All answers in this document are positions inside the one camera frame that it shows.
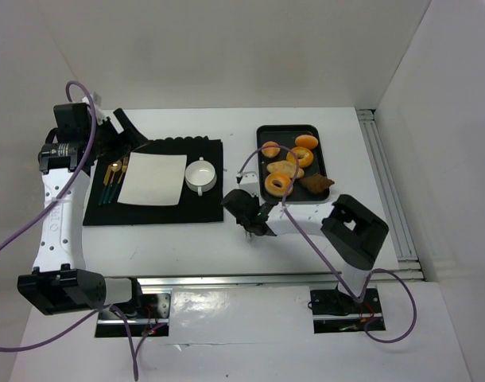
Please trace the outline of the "dark orange ring doughnut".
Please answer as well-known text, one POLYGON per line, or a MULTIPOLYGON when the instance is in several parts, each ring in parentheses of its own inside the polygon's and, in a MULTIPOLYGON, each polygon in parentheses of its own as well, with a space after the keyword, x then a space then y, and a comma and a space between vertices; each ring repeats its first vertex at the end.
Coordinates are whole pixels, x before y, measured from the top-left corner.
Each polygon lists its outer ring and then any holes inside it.
POLYGON ((314 154, 311 150, 296 146, 287 153, 286 160, 294 165, 298 163, 300 168, 305 168, 313 163, 314 154))

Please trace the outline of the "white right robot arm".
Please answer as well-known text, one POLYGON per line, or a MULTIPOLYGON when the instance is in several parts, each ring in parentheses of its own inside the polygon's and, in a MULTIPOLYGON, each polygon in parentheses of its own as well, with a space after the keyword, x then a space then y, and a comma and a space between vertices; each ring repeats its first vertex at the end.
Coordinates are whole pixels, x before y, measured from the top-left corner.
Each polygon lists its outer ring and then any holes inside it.
POLYGON ((389 226, 354 197, 342 194, 320 205, 273 205, 234 189, 221 205, 255 236, 299 233, 310 245, 314 244, 311 236, 324 236, 344 261, 342 275, 337 277, 339 291, 358 303, 363 301, 389 226))

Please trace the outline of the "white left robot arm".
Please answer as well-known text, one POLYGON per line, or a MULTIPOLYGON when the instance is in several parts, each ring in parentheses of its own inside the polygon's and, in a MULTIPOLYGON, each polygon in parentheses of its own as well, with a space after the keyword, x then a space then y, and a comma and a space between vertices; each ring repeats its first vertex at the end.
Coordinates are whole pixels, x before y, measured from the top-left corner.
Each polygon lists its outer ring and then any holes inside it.
POLYGON ((147 143, 122 109, 110 119, 91 117, 85 103, 53 108, 56 127, 38 154, 45 191, 41 243, 32 270, 17 279, 19 293, 44 315, 100 310, 115 305, 134 316, 142 307, 142 288, 135 278, 113 279, 86 268, 82 231, 84 198, 91 168, 107 154, 127 153, 147 143))

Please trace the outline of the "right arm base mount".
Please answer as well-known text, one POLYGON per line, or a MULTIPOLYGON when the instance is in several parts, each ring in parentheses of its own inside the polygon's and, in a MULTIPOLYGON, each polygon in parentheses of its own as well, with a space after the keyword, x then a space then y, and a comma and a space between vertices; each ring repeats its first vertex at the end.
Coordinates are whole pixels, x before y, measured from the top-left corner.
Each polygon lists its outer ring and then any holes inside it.
POLYGON ((315 334, 363 332, 367 323, 369 330, 386 329, 376 288, 367 289, 361 303, 335 289, 311 290, 308 308, 315 334))

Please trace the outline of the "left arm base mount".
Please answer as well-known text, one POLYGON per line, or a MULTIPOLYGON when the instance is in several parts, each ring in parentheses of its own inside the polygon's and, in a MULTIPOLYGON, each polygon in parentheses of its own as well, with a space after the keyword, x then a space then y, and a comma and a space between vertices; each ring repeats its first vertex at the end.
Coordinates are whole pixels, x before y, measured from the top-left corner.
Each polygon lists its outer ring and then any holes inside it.
MULTIPOLYGON (((135 305, 130 302, 117 304, 125 314, 131 337, 167 337, 172 308, 172 291, 143 292, 135 305)), ((98 315, 95 338, 126 337, 126 327, 121 315, 112 310, 98 315)))

